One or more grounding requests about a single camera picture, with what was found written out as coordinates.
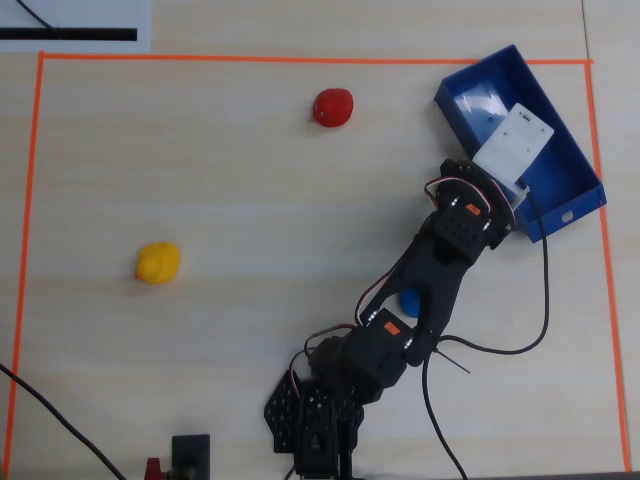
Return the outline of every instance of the white component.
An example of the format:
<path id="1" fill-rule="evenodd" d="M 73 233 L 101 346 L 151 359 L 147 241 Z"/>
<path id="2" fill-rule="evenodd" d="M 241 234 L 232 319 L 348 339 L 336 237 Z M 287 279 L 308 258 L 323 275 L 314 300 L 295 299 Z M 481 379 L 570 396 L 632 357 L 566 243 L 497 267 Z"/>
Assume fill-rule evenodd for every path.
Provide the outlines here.
<path id="1" fill-rule="evenodd" d="M 478 150 L 473 163 L 514 192 L 521 202 L 526 192 L 516 182 L 552 135 L 553 129 L 549 125 L 516 103 Z"/>

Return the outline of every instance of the blue box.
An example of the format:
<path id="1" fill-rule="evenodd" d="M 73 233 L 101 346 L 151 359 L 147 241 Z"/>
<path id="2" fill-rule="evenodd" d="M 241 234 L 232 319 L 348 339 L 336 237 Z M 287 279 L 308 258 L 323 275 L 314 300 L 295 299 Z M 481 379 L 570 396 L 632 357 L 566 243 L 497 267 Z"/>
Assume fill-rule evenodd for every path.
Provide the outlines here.
<path id="1" fill-rule="evenodd" d="M 522 175 L 540 206 L 547 235 L 607 203 L 602 182 L 515 45 L 442 80 L 435 100 L 470 158 L 516 103 L 554 129 Z M 516 213 L 517 228 L 532 242 L 540 240 L 531 203 L 525 201 Z"/>

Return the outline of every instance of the table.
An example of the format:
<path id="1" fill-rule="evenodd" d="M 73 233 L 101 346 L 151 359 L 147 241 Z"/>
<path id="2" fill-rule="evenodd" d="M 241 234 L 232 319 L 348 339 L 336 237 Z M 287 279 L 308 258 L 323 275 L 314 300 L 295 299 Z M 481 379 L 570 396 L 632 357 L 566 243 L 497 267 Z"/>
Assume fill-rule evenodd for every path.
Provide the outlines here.
<path id="1" fill-rule="evenodd" d="M 616 125 L 637 97 L 621 97 L 631 85 L 618 88 L 612 72 L 626 57 L 611 52 L 637 35 L 621 20 L 637 7 L 607 5 L 586 2 L 585 14 L 633 447 L 637 232 L 620 198 L 633 188 L 624 160 L 633 133 Z M 527 58 L 585 58 L 580 2 L 154 4 L 154 53 L 478 58 L 508 43 Z M 0 116 L 7 364 L 37 61 L 0 62 L 12 72 L 0 79 L 11 94 Z M 463 155 L 430 101 L 458 68 L 47 60 L 21 375 L 128 478 L 142 477 L 146 457 L 166 455 L 171 435 L 203 432 L 212 435 L 213 478 L 282 477 L 291 459 L 270 452 L 260 407 L 305 336 L 346 320 L 402 251 L 429 211 L 421 187 L 440 161 Z M 593 161 L 583 67 L 534 73 Z M 313 95 L 334 84 L 354 92 L 356 115 L 326 132 L 306 116 Z M 182 278 L 149 289 L 131 280 L 132 262 L 160 238 L 182 246 Z M 625 468 L 600 217 L 549 243 L 545 342 L 513 359 L 448 347 L 470 377 L 433 361 L 434 409 L 470 476 Z M 505 348 L 526 343 L 540 328 L 541 280 L 539 247 L 511 236 L 465 278 L 449 331 Z M 12 477 L 108 478 L 24 392 L 13 435 Z M 418 370 L 367 408 L 355 467 L 368 478 L 456 476 L 428 423 Z"/>

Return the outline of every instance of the yellow duck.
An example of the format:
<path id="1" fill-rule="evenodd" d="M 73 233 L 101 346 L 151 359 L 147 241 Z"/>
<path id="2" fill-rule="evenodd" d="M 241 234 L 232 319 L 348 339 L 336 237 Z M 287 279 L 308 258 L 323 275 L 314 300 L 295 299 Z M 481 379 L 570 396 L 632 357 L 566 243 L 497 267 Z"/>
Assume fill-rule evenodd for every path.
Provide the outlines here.
<path id="1" fill-rule="evenodd" d="M 171 242 L 150 243 L 138 253 L 136 278 L 145 283 L 167 283 L 180 267 L 180 250 Z"/>

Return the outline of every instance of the blue ball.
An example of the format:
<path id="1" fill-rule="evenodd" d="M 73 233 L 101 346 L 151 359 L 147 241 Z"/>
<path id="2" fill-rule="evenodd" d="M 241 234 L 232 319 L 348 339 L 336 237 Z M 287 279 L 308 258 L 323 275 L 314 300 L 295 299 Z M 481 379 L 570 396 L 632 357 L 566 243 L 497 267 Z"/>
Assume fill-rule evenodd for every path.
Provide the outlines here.
<path id="1" fill-rule="evenodd" d="M 407 288 L 400 292 L 398 296 L 400 308 L 402 311 L 411 318 L 418 318 L 420 315 L 420 295 L 417 290 L 413 288 Z"/>

